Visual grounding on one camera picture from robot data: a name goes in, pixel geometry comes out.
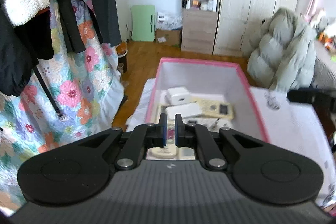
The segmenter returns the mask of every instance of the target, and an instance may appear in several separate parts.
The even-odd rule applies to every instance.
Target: orange flower
[[[44,133],[44,138],[45,144],[37,149],[40,153],[47,152],[51,149],[59,147],[59,144],[54,142],[54,136],[52,132]]]
[[[86,98],[82,99],[81,108],[78,110],[77,116],[82,117],[82,125],[86,124],[88,120],[92,118],[92,107],[90,102]]]
[[[92,26],[92,20],[85,21],[78,25],[79,33],[81,34],[82,41],[86,45],[87,39],[95,38],[95,30]]]

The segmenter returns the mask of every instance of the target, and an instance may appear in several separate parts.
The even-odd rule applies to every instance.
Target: plastic bin
[[[146,122],[155,122],[158,107],[164,103],[164,92],[185,86],[192,94],[211,99],[225,98],[234,107],[235,130],[268,142],[261,116],[249,83],[238,64],[208,60],[162,58],[146,113]]]

